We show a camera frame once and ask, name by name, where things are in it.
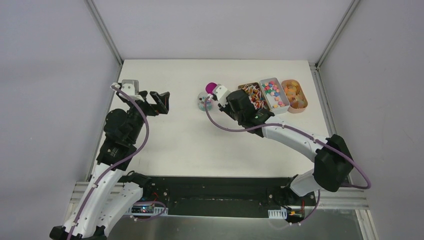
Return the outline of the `magenta plastic scoop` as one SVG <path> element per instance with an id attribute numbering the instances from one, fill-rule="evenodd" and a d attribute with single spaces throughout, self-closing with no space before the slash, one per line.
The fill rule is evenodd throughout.
<path id="1" fill-rule="evenodd" d="M 205 86 L 205 92 L 208 94 L 214 94 L 214 89 L 218 86 L 217 83 L 214 82 L 209 82 L 206 86 Z"/>

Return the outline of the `clear plastic jar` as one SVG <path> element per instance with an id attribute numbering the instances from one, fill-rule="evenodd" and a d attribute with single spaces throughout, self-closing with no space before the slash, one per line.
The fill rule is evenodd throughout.
<path id="1" fill-rule="evenodd" d="M 205 112 L 213 109 L 213 99 L 209 97 L 209 94 L 205 91 L 199 93 L 197 96 L 198 108 Z"/>

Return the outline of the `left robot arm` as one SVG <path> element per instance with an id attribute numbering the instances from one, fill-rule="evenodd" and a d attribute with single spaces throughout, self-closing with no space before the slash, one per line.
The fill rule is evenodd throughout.
<path id="1" fill-rule="evenodd" d="M 52 240 L 105 240 L 124 213 L 137 201 L 152 198 L 151 178 L 132 173 L 121 192 L 111 202 L 107 199 L 116 183 L 126 172 L 132 158 L 146 145 L 135 144 L 142 128 L 150 133 L 148 116 L 166 115 L 169 112 L 170 93 L 140 91 L 116 93 L 129 106 L 111 110 L 105 118 L 105 140 L 96 158 L 97 164 L 78 206 L 64 225 L 50 231 Z"/>

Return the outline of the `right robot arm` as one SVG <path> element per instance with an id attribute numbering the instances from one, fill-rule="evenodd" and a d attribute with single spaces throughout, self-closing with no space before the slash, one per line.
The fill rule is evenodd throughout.
<path id="1" fill-rule="evenodd" d="M 213 90 L 219 110 L 235 120 L 240 131 L 274 140 L 301 153 L 313 162 L 313 169 L 295 175 L 282 188 L 284 200 L 296 205 L 310 192 L 324 189 L 337 192 L 353 165 L 340 136 L 324 137 L 303 131 L 266 109 L 256 109 L 243 90 L 229 91 L 223 86 Z"/>

